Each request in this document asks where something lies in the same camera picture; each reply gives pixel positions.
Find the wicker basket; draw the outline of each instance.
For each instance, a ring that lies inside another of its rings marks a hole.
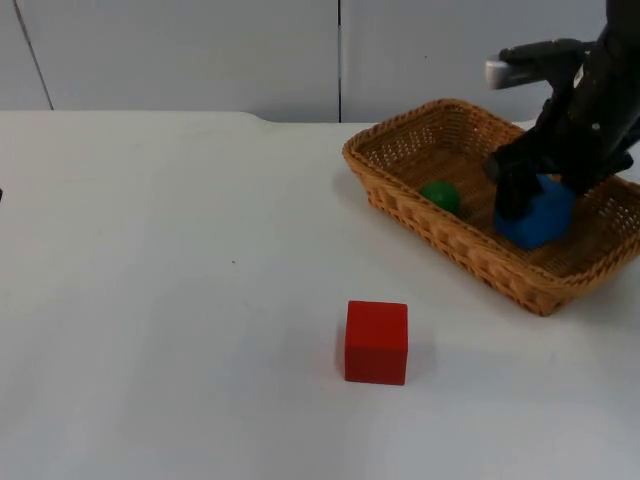
[[[550,315],[611,277],[640,251],[640,187],[613,177],[576,205],[570,232],[522,250],[492,227],[495,186],[482,163],[522,130],[459,100],[438,100],[353,137],[343,154],[369,202],[527,310]],[[456,186],[457,216],[418,194]]]

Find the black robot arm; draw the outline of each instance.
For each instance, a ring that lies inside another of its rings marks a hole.
[[[537,174],[560,175],[581,195],[631,167],[627,150],[640,139],[639,26],[638,0],[609,0],[607,26],[596,42],[525,45],[488,62],[494,88],[539,80],[553,87],[536,125],[487,163],[497,182],[496,210],[504,218],[525,214],[540,191]]]

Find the blue object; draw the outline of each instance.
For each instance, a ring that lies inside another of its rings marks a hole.
[[[531,199],[530,210],[520,220],[505,220],[498,212],[493,227],[523,249],[537,248],[566,233],[576,203],[574,193],[546,175],[538,175],[542,193]]]

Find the red cube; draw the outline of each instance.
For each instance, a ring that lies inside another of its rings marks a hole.
[[[407,315],[403,304],[349,302],[345,380],[404,385],[409,351]]]

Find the white wall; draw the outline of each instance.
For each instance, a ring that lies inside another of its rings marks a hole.
[[[0,0],[0,109],[46,110],[47,97],[11,0]]]
[[[537,117],[547,85],[489,91],[484,61],[556,37],[595,39],[605,0],[342,0],[345,121],[459,97],[511,120]]]
[[[336,0],[21,3],[56,109],[338,118]]]

